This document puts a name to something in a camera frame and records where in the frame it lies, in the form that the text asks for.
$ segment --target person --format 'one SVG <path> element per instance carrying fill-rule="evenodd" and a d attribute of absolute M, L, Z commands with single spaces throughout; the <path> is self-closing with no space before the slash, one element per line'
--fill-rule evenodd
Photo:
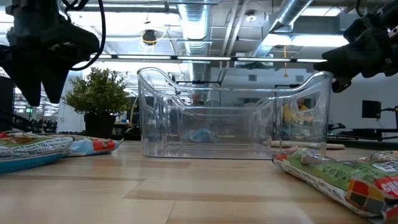
<path fill-rule="evenodd" d="M 307 111 L 308 108 L 304 105 L 304 98 L 297 99 L 297 106 L 299 111 Z"/>
<path fill-rule="evenodd" d="M 304 105 L 304 98 L 297 99 L 297 107 L 299 111 L 308 111 Z M 312 123 L 312 117 L 308 114 L 297 113 L 293 108 L 289 107 L 289 104 L 284 105 L 283 119 L 285 123 L 294 122 L 294 121 L 307 121 L 308 123 Z"/>
<path fill-rule="evenodd" d="M 200 106 L 200 95 L 199 93 L 192 94 L 192 106 Z"/>

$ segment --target fluorescent light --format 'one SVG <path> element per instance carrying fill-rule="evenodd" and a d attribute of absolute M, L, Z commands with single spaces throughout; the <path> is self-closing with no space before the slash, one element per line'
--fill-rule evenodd
<path fill-rule="evenodd" d="M 292 43 L 292 40 L 289 36 L 279 35 L 279 34 L 268 34 L 266 38 L 262 41 L 262 45 L 264 46 L 276 46 L 283 45 L 288 46 Z"/>
<path fill-rule="evenodd" d="M 15 93 L 21 94 L 22 92 L 21 92 L 21 90 L 18 87 L 15 87 Z"/>
<path fill-rule="evenodd" d="M 106 37 L 106 41 L 108 42 L 118 42 L 118 41 L 133 41 L 133 40 L 141 40 L 142 37 L 136 36 L 120 36 L 120 37 Z"/>
<path fill-rule="evenodd" d="M 330 7 L 330 6 L 311 6 L 305 8 L 300 16 L 337 16 L 341 13 L 341 10 L 345 10 L 347 7 Z"/>
<path fill-rule="evenodd" d="M 160 59 L 160 60 L 170 60 L 170 56 L 158 56 L 158 55 L 118 55 L 120 59 Z"/>
<path fill-rule="evenodd" d="M 324 59 L 297 59 L 297 62 L 318 63 L 318 62 L 326 62 L 326 60 L 324 60 Z"/>
<path fill-rule="evenodd" d="M 246 58 L 238 57 L 238 61 L 243 62 L 290 62 L 290 58 Z"/>
<path fill-rule="evenodd" d="M 178 60 L 231 60 L 231 57 L 194 57 L 194 56 L 178 56 Z"/>
<path fill-rule="evenodd" d="M 98 4 L 88 3 L 85 7 L 99 7 Z M 158 5 L 151 4 L 104 4 L 104 7 L 144 7 L 144 8 L 154 8 L 159 7 Z"/>
<path fill-rule="evenodd" d="M 112 58 L 112 55 L 100 55 L 98 58 Z"/>
<path fill-rule="evenodd" d="M 294 46 L 341 47 L 348 44 L 342 35 L 297 35 L 292 40 Z"/>

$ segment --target wooden table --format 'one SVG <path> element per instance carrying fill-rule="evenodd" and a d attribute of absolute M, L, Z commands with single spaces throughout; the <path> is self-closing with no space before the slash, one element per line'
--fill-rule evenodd
<path fill-rule="evenodd" d="M 371 150 L 328 151 L 357 159 Z M 0 223 L 368 223 L 271 161 L 154 159 L 140 142 L 0 175 Z"/>

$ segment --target clear plastic bin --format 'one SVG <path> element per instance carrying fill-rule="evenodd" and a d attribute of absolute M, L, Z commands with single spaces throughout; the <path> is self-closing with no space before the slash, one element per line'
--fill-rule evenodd
<path fill-rule="evenodd" d="M 270 159 L 296 144 L 325 154 L 331 78 L 318 72 L 294 89 L 182 86 L 157 68 L 143 68 L 143 155 Z"/>

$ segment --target computer screen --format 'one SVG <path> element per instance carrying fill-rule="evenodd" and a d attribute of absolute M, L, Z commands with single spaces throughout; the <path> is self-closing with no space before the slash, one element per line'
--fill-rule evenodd
<path fill-rule="evenodd" d="M 362 101 L 362 118 L 380 118 L 381 102 L 379 101 Z"/>

